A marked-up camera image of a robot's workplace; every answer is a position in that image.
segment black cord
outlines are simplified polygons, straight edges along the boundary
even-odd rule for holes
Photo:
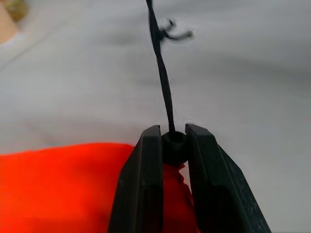
[[[173,104],[172,104],[172,95],[170,89],[170,83],[167,76],[166,68],[163,62],[163,58],[161,55],[161,42],[167,38],[170,40],[178,41],[183,40],[185,38],[189,38],[192,36],[191,32],[186,32],[180,36],[171,36],[168,32],[175,26],[174,22],[170,20],[170,25],[165,29],[159,29],[159,26],[156,21],[156,16],[153,10],[153,3],[152,0],[146,0],[148,9],[149,9],[149,28],[150,28],[150,35],[151,41],[154,47],[155,56],[157,60],[157,65],[159,69],[161,87],[162,87],[162,94],[164,98],[165,108],[167,117],[169,120],[169,132],[175,132],[175,125],[174,125],[174,117],[173,117]]]

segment tan object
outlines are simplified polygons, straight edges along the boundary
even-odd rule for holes
[[[12,19],[17,22],[27,14],[27,5],[24,0],[0,0]]]
[[[18,34],[16,24],[0,1],[0,46],[8,43]]]

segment red object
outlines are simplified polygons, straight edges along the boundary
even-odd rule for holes
[[[119,172],[132,150],[101,143],[0,156],[0,232],[106,232]],[[179,168],[163,170],[163,232],[197,232]]]

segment red cloth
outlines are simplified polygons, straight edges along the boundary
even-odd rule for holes
[[[0,156],[0,232],[106,232],[119,172],[132,150],[101,143]],[[163,170],[163,232],[196,232],[179,169]]]

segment white surface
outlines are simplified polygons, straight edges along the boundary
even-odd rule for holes
[[[143,0],[31,0],[0,50],[0,153],[134,144],[166,114]],[[273,232],[311,232],[311,1],[157,0],[175,121],[208,128]]]

